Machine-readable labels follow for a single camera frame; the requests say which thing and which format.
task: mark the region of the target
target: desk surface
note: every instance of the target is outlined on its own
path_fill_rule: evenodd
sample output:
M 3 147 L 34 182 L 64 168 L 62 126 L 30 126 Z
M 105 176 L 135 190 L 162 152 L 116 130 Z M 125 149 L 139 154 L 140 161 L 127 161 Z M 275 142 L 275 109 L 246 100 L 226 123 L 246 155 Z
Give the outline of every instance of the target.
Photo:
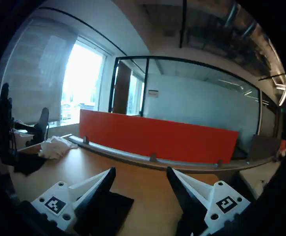
M 25 151 L 33 153 L 39 147 Z M 32 201 L 57 181 L 72 185 L 112 166 L 116 168 L 116 178 L 110 191 L 134 199 L 118 235 L 174 235 L 182 210 L 165 171 L 125 164 L 82 148 L 70 150 L 60 160 L 46 161 L 28 177 L 13 173 L 13 168 L 9 170 L 19 199 Z M 218 181 L 214 174 L 189 176 L 211 185 Z
M 261 195 L 264 186 L 270 181 L 280 164 L 280 162 L 269 162 L 264 165 L 239 171 L 241 177 L 247 183 L 256 199 Z

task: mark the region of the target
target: desk divider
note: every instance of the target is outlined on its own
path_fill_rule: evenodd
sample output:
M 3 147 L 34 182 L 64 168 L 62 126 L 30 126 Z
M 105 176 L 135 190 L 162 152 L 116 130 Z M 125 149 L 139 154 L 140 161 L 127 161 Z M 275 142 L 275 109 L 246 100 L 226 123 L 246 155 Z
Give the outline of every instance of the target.
M 81 109 L 79 134 L 90 142 L 158 159 L 229 163 L 238 132 Z

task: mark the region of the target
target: wooden desk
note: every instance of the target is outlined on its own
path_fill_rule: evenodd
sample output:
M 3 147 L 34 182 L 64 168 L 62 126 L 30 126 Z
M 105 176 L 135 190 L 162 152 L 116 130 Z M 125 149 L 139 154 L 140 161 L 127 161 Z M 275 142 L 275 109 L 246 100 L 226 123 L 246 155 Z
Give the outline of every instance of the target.
M 36 152 L 39 146 L 25 149 Z M 169 184 L 165 171 L 125 164 L 85 149 L 73 149 L 60 160 L 48 160 L 37 172 L 25 177 L 13 173 L 11 179 L 21 201 L 32 201 L 57 181 L 69 185 L 90 178 L 110 167 L 116 167 L 116 178 L 110 191 L 134 199 L 133 206 L 118 235 L 174 235 L 182 210 Z M 208 184 L 214 174 L 190 174 Z

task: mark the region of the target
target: roller shade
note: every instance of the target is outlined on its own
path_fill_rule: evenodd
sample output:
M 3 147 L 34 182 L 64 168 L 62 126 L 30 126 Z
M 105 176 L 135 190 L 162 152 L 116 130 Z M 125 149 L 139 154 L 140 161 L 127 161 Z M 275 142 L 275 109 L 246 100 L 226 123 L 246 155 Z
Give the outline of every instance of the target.
M 66 25 L 34 18 L 8 60 L 3 82 L 10 85 L 12 116 L 36 123 L 44 107 L 49 121 L 60 120 L 62 84 L 77 34 Z

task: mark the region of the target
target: white cloth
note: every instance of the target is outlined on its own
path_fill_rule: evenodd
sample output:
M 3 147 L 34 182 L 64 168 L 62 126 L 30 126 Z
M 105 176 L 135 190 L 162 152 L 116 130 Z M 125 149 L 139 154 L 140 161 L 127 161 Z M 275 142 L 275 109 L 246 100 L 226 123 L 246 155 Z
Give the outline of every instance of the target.
M 42 142 L 40 146 L 41 150 L 38 155 L 46 159 L 59 159 L 63 157 L 68 150 L 78 147 L 76 144 L 57 136 L 52 136 Z

